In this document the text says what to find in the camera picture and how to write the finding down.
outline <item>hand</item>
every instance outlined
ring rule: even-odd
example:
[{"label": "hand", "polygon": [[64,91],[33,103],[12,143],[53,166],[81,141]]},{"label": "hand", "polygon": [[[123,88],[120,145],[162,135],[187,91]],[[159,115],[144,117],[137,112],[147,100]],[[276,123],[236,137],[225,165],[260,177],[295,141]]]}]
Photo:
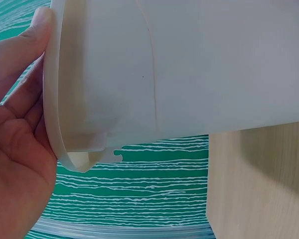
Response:
[{"label": "hand", "polygon": [[0,106],[0,239],[25,236],[43,212],[55,184],[56,158],[42,116],[41,55],[51,22],[51,10],[41,7],[28,30],[0,41],[0,101],[40,57]]}]

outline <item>fingernail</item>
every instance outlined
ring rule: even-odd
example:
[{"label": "fingernail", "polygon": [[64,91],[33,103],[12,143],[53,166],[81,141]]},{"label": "fingernail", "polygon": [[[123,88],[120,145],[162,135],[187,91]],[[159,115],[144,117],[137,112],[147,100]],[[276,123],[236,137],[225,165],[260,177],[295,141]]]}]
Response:
[{"label": "fingernail", "polygon": [[47,21],[51,20],[51,17],[51,9],[41,6],[35,10],[31,21],[31,26],[45,24]]}]

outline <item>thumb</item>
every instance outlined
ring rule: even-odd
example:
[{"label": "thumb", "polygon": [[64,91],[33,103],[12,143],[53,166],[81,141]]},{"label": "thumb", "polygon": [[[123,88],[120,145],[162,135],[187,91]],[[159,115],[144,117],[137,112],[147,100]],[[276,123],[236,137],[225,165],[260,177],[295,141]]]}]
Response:
[{"label": "thumb", "polygon": [[21,73],[43,54],[50,38],[51,25],[52,10],[39,7],[25,32],[0,41],[0,81]]}]

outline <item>wooden surface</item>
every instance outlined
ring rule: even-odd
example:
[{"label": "wooden surface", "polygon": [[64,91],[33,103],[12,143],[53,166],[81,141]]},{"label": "wooden surface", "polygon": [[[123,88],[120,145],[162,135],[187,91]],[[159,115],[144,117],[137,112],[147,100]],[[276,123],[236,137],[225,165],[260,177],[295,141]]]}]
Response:
[{"label": "wooden surface", "polygon": [[299,123],[210,136],[217,239],[299,239]]}]

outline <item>wooden table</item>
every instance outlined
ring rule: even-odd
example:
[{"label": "wooden table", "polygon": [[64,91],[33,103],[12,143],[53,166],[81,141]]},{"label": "wooden table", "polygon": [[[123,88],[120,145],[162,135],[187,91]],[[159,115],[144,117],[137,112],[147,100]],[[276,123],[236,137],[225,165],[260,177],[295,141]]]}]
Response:
[{"label": "wooden table", "polygon": [[299,239],[299,123],[210,136],[217,239]]}]

